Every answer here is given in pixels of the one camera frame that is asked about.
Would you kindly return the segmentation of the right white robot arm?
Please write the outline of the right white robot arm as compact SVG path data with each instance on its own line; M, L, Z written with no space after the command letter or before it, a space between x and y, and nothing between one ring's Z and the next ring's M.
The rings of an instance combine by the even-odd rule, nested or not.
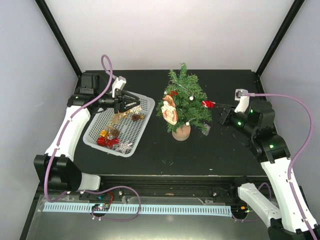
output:
M320 225L310 213L290 169L291 154L285 140L277 134L275 111L266 100L245 106L216 106L219 123L235 128L248 138L248 147L270 182L277 205L267 199L246 176L228 187L228 198L247 203L267 227L271 240L318 240Z

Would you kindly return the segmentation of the white plastic basket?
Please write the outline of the white plastic basket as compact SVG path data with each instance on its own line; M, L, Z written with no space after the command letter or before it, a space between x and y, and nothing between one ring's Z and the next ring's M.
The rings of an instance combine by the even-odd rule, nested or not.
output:
M144 118L138 121L133 121L132 117L130 115L127 115L126 117L121 118L119 124L113 125L114 128L120 131L120 134L118 136L119 142L124 143L126 141L129 141L130 143L133 143L132 149L127 150L126 153L123 154L119 151L115 151L119 144L114 145L112 149L109 149L106 146L97 145L97 139L100 136L100 132L102 130L108 129L110 123L112 122L112 118L115 115L114 110L110 108L104 112L95 114L83 135L83 142L94 149L108 154L124 158L132 156L139 144L139 141L144 133L144 130L155 107L155 101L152 98L135 92L133 93L133 95L139 97L140 105L142 107L142 111L140 112L140 114L143 115Z

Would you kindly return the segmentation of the red santa figure ornament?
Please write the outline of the red santa figure ornament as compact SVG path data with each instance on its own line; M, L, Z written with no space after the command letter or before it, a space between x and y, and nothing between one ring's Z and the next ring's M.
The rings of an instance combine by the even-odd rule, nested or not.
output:
M213 101L209 101L209 100L203 100L201 102L201 104L205 107L205 108L208 108L208 109L213 109L216 105L215 102Z

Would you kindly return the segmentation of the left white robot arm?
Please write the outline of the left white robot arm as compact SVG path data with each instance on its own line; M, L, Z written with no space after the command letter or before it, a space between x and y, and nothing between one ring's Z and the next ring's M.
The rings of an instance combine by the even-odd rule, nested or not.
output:
M43 155L34 158L34 167L44 191L62 190L67 192L89 191L97 200L103 199L108 192L98 175L83 173L74 164L74 154L81 133L90 120L93 110L113 110L124 113L140 104L140 99L124 90L126 79L110 76L99 92L102 75L83 73L80 86L67 101L62 125L50 147Z

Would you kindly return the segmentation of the wooden bauble ornament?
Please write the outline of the wooden bauble ornament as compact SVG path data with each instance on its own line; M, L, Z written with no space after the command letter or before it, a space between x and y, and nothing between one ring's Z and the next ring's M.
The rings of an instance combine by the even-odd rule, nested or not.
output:
M161 107L161 113L164 120L173 126L176 125L178 122L178 113L173 98L167 94L162 100L163 106Z

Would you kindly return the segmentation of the red berry sprig ornament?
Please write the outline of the red berry sprig ornament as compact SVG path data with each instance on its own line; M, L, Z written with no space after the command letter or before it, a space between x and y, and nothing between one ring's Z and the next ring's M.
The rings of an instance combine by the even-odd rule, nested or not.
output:
M175 91L175 90L170 92L170 96L171 96L171 97L177 96L177 95L178 95L178 92Z

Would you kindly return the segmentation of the small green christmas tree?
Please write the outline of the small green christmas tree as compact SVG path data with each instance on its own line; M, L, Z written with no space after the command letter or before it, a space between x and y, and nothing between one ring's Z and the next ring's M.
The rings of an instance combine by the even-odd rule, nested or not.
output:
M208 101L208 96L199 84L199 78L195 74L188 73L186 63L180 64L179 70L171 69L168 73L169 81L163 91L163 96L156 107L156 115L163 118L161 107L163 98L170 95L171 91L177 91L173 96L178 121L176 125L171 125L167 121L167 131L172 134L177 141L185 141L191 134L191 127L202 130L206 129L205 124L212 121L212 108L205 108L202 101Z

